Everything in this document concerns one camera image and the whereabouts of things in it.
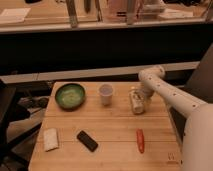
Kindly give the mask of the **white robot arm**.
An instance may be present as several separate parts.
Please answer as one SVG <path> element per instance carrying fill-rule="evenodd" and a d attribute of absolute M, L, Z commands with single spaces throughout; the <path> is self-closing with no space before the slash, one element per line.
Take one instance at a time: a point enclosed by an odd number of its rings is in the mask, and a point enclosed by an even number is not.
<path fill-rule="evenodd" d="M 181 171 L 213 171 L 213 104 L 168 84 L 164 76 L 160 65 L 141 70 L 141 94 L 148 100 L 158 93 L 186 118 Z"/>

